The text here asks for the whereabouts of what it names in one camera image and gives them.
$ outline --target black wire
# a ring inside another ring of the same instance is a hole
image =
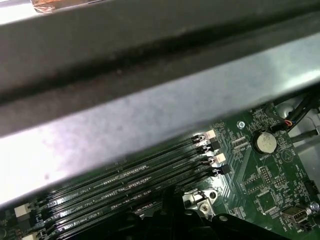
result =
[[[307,115],[319,98],[319,93],[314,91],[302,100],[302,102],[286,118],[287,120],[293,121],[292,126],[287,129],[287,132],[290,132]]]
[[[286,117],[287,120],[290,121],[295,121],[296,122],[296,118],[306,109],[306,107],[308,106],[309,102],[310,102],[310,98],[311,96],[307,96],[305,97],[302,102],[300,102],[300,104],[290,113],[289,116]]]
[[[306,140],[306,139],[310,139],[310,138],[312,138],[314,136],[317,136],[317,135],[318,135],[318,131],[317,130],[306,131],[304,133],[301,133],[298,136],[292,137],[291,138],[291,142],[294,144],[294,143],[301,142],[301,141]]]

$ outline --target integrated circuit chip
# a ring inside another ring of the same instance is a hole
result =
[[[275,200],[270,191],[266,191],[257,195],[256,199],[261,207],[261,211],[265,214],[275,207]]]

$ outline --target screw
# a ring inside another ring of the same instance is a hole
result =
[[[210,192],[211,199],[215,199],[216,197],[217,197],[217,194],[214,191]]]
[[[244,129],[245,126],[246,126],[246,124],[245,124],[244,121],[238,121],[238,122],[236,123],[236,126],[238,127],[238,129]]]
[[[312,201],[309,205],[309,208],[311,208],[312,212],[319,212],[320,211],[320,205],[316,201]]]
[[[200,210],[204,213],[204,214],[207,214],[209,212],[209,206],[207,203],[203,203],[201,206],[200,206]]]
[[[222,221],[222,222],[228,221],[228,218],[227,218],[226,216],[220,216],[219,219],[220,219],[220,221]]]

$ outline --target mounting hole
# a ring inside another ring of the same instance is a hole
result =
[[[228,218],[226,216],[220,216],[219,220],[222,222],[226,222],[226,221],[228,221]]]
[[[215,199],[216,197],[217,197],[217,194],[214,191],[210,192],[211,199]]]

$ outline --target silver metal panel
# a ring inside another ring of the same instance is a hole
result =
[[[317,83],[320,34],[0,139],[0,204]]]

